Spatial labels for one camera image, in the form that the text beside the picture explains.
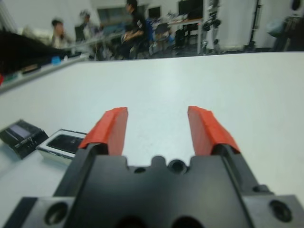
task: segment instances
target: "window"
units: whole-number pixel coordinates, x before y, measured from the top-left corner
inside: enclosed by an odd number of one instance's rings
[[[144,15],[146,6],[139,6],[139,13]],[[125,7],[110,8],[110,9],[98,9],[97,10],[100,21],[107,24],[115,24],[121,22],[131,22],[131,15],[128,14]]]

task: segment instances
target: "tripod stand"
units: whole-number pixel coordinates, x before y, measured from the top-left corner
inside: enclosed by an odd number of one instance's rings
[[[207,34],[212,30],[212,40],[214,45],[214,53],[220,54],[219,39],[217,39],[218,29],[221,24],[221,21],[217,19],[219,9],[219,0],[209,0],[209,19],[203,24],[203,33],[202,33],[202,53],[207,55],[209,53]]]
[[[250,40],[248,45],[244,47],[244,52],[254,52],[256,50],[256,43],[253,41],[255,31],[258,29],[257,21],[259,18],[260,10],[262,5],[260,5],[260,0],[256,0],[256,11],[254,13],[254,19],[251,28]]]

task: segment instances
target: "table surface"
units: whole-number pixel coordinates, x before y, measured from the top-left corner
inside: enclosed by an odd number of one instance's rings
[[[28,81],[31,81],[37,77],[43,76],[45,74],[48,74],[55,70],[61,69],[68,65],[71,65],[71,64],[74,64],[77,62],[81,62],[81,61],[85,61],[88,58],[89,58],[89,55],[81,54],[80,56],[68,58],[67,60],[63,59],[63,60],[61,60],[60,64],[57,64],[57,65],[53,65],[53,64],[44,65],[40,69],[38,69],[37,71],[34,71],[32,73],[28,73],[25,75],[23,75],[22,73],[17,73],[18,76],[16,78],[0,85],[0,94],[4,93],[7,90],[10,90],[11,88],[24,84]]]
[[[168,24],[169,25],[174,25],[174,24],[184,24],[184,23],[198,23],[202,22],[203,18],[198,18],[198,19],[186,19],[186,20],[177,20],[177,21],[170,21]]]
[[[24,119],[48,135],[89,132],[106,110],[127,106],[123,155],[149,165],[189,164],[189,105],[212,110],[261,184],[304,203],[304,54],[263,53],[77,63],[0,96],[0,129]],[[0,227],[22,196],[51,196],[66,166],[0,145]]]

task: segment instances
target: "phone box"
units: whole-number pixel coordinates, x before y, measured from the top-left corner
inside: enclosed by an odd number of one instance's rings
[[[21,159],[32,153],[47,138],[47,134],[42,129],[24,120],[19,120],[0,131],[0,139]]]
[[[45,158],[69,165],[86,133],[61,129],[50,136],[37,150]]]

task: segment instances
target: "man in black shirt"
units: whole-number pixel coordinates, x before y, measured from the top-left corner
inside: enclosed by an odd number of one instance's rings
[[[126,59],[130,59],[131,48],[147,38],[146,21],[143,15],[138,13],[137,0],[127,0],[127,11],[132,15],[133,30],[126,32],[120,53]]]

